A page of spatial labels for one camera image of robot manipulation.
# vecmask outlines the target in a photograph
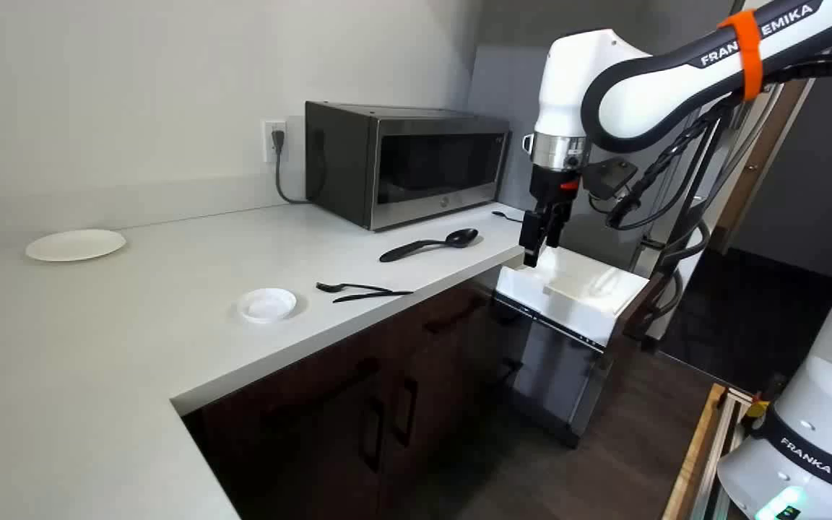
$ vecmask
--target microwave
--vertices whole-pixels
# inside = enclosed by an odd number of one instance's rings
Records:
[[[307,103],[307,199],[371,231],[492,203],[509,124],[428,108]]]

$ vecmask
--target white saucer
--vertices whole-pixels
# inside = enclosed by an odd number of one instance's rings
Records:
[[[46,233],[23,249],[38,264],[83,264],[108,258],[128,246],[124,233],[108,228],[77,228],[63,233]]]
[[[255,290],[241,300],[241,319],[249,323],[271,323],[291,314],[297,307],[294,291],[288,290]]]

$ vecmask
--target white countertop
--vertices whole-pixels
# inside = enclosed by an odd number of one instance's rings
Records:
[[[0,249],[0,518],[238,518],[180,413],[519,258],[492,209],[385,233],[317,209],[226,213],[131,228],[122,255],[73,265]],[[375,259],[466,225],[472,249]],[[415,296],[336,307],[317,281]],[[301,310],[242,323],[257,285]]]

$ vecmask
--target dark floor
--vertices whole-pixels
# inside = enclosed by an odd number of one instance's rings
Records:
[[[712,379],[634,352],[576,450],[505,405],[486,405],[436,456],[408,520],[661,518]]]
[[[660,350],[743,389],[792,375],[832,307],[832,277],[707,251]]]

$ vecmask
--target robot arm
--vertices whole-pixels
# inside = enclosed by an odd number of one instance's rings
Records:
[[[753,11],[764,79],[832,47],[832,0],[775,0]],[[522,220],[525,264],[557,246],[589,145],[644,150],[707,102],[746,90],[733,28],[649,59],[615,31],[586,31],[548,49],[541,115],[525,150],[537,209]]]

